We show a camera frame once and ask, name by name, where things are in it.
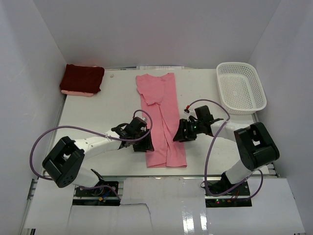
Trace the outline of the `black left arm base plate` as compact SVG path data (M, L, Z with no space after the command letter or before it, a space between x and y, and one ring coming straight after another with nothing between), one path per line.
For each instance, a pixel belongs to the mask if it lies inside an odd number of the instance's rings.
M120 200L115 195L118 193L118 181L105 181L102 187L97 189L75 189L72 204L74 206L119 206Z

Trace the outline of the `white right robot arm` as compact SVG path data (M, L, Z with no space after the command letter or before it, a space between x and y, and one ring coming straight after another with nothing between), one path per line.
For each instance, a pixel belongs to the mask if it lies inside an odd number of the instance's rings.
M218 182L211 184L207 179L203 181L202 187L209 196L228 194L244 183L252 173L260 171L280 157L279 150L263 123L255 122L245 126L232 123L229 119L214 118L206 105L196 108L194 116L180 119L173 141L194 141L198 134L213 138L206 156L205 170L208 169L213 145L218 137L235 142L240 157L235 165L221 174Z

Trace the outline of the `white perforated plastic basket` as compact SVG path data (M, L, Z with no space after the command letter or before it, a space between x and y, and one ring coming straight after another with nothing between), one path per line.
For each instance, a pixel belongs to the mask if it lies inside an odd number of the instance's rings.
M264 109L267 99L256 69L248 63L225 62L216 67L222 106L232 115L251 115Z

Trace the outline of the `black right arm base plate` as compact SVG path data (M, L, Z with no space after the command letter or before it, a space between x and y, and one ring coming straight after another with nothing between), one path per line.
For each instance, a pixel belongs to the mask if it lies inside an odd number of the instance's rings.
M252 201L249 199L251 193L247 181L236 187L231 192L222 196L210 196L205 193L206 208L240 208L252 207Z

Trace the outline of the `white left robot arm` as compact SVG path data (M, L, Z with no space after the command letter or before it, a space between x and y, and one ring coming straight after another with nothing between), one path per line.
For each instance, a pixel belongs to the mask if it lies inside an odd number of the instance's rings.
M134 152L154 151L150 129L139 117L112 128L103 136L80 140L65 136L52 148L42 165L59 188L70 184L94 188L102 185L104 180L94 169L83 168L83 161L129 146Z

